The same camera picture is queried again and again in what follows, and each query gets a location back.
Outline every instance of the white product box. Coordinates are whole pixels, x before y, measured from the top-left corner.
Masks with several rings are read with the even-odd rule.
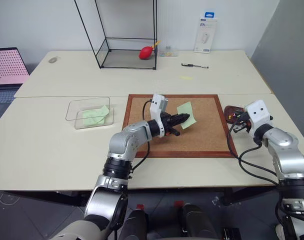
[[[209,53],[216,32],[216,18],[201,17],[197,31],[194,52]]]

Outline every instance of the small white object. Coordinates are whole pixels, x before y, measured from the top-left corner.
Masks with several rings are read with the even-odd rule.
[[[206,44],[209,40],[210,34],[208,34],[207,32],[203,33],[203,37],[202,37],[202,43]]]
[[[263,100],[257,100],[250,103],[244,108],[244,110],[250,117],[251,129],[249,134],[252,138],[254,138],[254,133],[256,130],[263,124],[270,124],[271,126],[273,125],[272,121],[270,120],[270,113]]]

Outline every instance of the laptop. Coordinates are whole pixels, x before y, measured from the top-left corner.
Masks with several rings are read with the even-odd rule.
[[[29,73],[16,47],[0,48],[0,117]]]

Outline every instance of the blue label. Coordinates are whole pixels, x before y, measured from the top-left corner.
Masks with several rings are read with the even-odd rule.
[[[205,17],[205,18],[211,18],[211,19],[213,19],[213,18],[214,18],[214,12],[207,11],[207,12],[204,14],[204,17]]]

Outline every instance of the pen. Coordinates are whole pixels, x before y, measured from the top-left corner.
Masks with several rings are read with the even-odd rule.
[[[200,66],[200,65],[194,65],[194,64],[183,64],[183,63],[181,63],[181,65],[183,66],[183,67],[196,67],[196,68],[203,68],[203,69],[208,69],[209,68],[209,66]]]

